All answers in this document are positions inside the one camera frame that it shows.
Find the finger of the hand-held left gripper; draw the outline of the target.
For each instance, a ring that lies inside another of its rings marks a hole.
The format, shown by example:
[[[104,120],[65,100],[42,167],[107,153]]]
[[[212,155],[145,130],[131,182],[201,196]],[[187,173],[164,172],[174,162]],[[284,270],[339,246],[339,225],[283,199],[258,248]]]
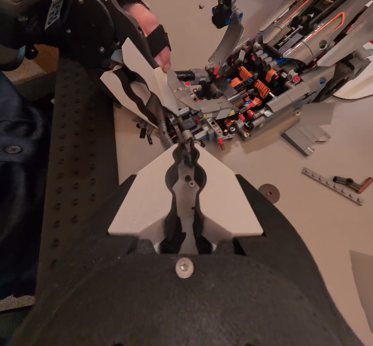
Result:
[[[122,68],[104,72],[100,80],[122,106],[153,127],[158,126],[156,116],[133,90]]]
[[[162,69],[159,66],[154,69],[129,38],[122,45],[122,56],[126,67],[144,79],[148,89],[158,97],[162,106],[179,116],[176,98]]]

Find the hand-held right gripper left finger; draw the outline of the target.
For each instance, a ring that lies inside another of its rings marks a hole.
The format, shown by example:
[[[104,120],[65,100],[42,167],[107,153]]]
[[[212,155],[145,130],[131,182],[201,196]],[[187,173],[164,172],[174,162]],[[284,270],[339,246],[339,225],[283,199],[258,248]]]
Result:
[[[182,144],[175,144],[140,170],[108,233],[150,240],[161,249],[179,249],[182,225],[173,187],[179,180]]]

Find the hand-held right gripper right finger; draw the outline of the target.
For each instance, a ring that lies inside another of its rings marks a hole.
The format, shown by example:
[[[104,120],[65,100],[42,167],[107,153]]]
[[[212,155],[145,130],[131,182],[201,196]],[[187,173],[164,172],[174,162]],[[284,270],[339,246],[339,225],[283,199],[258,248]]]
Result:
[[[195,197],[193,235],[198,250],[221,241],[261,236],[264,231],[236,174],[201,146],[191,143]]]

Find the grey lego car model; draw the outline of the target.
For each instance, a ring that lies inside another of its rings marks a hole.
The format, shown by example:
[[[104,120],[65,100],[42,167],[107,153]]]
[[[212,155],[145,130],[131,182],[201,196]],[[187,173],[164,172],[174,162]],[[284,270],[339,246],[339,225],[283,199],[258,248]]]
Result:
[[[250,138],[290,109],[319,103],[352,80],[349,60],[372,38],[372,0],[283,0],[243,37],[236,0],[217,0],[212,23],[227,28],[203,69],[169,71],[179,116],[157,108],[168,148],[182,140]]]

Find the dark round lego disc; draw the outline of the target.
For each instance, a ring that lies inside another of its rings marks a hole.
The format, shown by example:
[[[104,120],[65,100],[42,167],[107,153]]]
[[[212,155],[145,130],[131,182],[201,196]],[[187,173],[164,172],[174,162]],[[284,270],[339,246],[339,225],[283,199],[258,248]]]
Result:
[[[258,191],[272,204],[276,204],[280,199],[279,190],[272,184],[263,184],[259,187]]]

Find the long grey lego plate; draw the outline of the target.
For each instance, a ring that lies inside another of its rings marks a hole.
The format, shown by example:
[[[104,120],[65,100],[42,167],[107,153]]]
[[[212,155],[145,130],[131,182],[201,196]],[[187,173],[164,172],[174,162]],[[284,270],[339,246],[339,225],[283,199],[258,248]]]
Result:
[[[327,179],[326,177],[320,175],[319,173],[304,167],[301,171],[301,173],[308,178],[316,181],[319,184],[322,184],[323,186],[327,187],[328,189],[334,191],[335,193],[343,196],[344,198],[352,201],[353,203],[362,206],[363,201],[357,194],[353,193],[352,190],[348,190],[347,188],[343,188],[340,184],[337,184],[333,182],[331,179]]]

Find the grey lego panel assembly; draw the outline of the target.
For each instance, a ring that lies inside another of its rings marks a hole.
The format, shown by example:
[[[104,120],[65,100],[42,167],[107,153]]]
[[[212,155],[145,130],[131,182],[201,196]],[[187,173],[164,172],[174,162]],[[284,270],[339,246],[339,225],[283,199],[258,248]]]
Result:
[[[305,157],[314,153],[315,143],[325,143],[331,138],[320,126],[300,123],[292,125],[281,134],[281,137]]]

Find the brown lego axle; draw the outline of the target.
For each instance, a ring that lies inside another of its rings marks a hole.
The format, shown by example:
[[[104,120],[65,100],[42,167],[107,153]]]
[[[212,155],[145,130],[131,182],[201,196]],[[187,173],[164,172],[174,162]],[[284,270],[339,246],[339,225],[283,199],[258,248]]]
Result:
[[[373,183],[373,178],[368,177],[362,184],[358,184],[357,193],[362,194]]]

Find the person's left hand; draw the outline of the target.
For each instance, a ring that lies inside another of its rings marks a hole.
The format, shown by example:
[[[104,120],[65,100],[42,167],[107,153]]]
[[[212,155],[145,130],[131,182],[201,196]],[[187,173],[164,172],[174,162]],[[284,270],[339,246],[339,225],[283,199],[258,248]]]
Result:
[[[141,3],[127,4],[124,8],[129,15],[136,19],[145,36],[150,35],[160,25],[157,17]],[[171,69],[170,57],[171,51],[167,46],[155,57],[155,61],[164,73]]]

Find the person's legs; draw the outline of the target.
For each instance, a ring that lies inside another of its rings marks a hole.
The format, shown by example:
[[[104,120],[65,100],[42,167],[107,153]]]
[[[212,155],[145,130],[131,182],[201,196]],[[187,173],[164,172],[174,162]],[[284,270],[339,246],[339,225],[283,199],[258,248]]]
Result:
[[[49,149],[49,119],[1,72],[1,300],[35,293]]]

